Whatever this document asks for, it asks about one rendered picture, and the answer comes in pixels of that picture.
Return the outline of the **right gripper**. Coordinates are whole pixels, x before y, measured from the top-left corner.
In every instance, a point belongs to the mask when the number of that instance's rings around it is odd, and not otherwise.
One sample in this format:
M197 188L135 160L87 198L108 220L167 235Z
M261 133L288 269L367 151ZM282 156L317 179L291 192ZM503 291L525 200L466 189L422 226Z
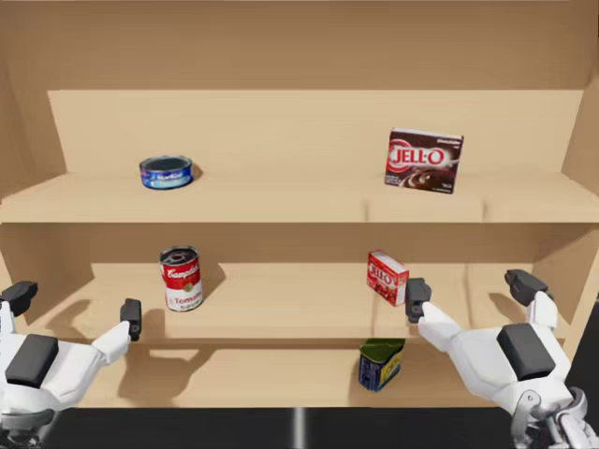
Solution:
M467 389L509 413L514 413L520 397L532 390L541 398L540 410L554 412L573 401L565 378L571 363L553 332L558 325L558 309L548 286L523 269L509 269L504 280L510 295L526 309L526 320L544 344L555 368L544 377L521 381L504 354L497 337L498 327L463 328L431 302L431 287L423 278L413 278L405 289L405 313L418 335L438 351L449 355Z

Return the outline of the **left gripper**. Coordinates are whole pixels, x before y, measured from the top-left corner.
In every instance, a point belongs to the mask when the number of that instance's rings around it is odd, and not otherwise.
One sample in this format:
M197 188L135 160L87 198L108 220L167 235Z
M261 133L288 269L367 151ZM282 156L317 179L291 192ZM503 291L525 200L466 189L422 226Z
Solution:
M21 281L0 294L0 414L60 412L76 406L95 376L125 355L142 330L141 302L126 298L120 322L92 345L15 332L37 294L36 282Z

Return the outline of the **green and blue rectangular can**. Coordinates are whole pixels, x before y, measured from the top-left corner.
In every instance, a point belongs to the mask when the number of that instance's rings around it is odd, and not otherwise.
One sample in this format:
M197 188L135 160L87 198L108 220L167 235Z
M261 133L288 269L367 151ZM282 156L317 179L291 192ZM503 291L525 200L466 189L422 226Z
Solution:
M401 370L406 339L370 338L359 347L359 383L378 392Z

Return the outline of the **red and white can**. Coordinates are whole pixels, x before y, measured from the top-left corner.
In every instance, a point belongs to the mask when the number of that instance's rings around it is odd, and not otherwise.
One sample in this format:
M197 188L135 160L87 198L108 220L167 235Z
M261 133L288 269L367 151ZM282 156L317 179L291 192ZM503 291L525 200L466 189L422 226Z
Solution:
M204 300L199 256L193 246L173 246L159 255L165 301L171 311L191 311Z

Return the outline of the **blue flat can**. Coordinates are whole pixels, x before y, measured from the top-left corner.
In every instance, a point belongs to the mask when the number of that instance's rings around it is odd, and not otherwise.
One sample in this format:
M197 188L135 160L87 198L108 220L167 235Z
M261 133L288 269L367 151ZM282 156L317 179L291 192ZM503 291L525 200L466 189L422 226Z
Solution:
M180 155L149 157L139 163L141 183L154 190L170 190L191 183L193 162Z

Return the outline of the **brown and red carton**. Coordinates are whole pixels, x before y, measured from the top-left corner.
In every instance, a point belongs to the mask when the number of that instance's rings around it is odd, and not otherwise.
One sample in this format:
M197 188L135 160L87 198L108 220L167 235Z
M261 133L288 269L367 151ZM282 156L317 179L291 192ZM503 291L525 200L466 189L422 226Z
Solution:
M452 195L464 136L392 128L384 183Z

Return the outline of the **pale wooden shelf unit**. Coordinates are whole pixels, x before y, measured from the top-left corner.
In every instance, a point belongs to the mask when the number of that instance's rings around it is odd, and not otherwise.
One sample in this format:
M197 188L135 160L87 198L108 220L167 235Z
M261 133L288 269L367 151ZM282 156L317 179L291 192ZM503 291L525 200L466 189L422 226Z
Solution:
M370 251L466 328L551 288L574 356L599 290L599 0L0 0L0 284L23 332L144 329L83 400L124 407L480 406L366 284ZM464 136L452 195L384 183L392 128ZM180 155L184 187L139 163ZM193 246L171 311L159 255ZM359 347L406 339L378 392Z

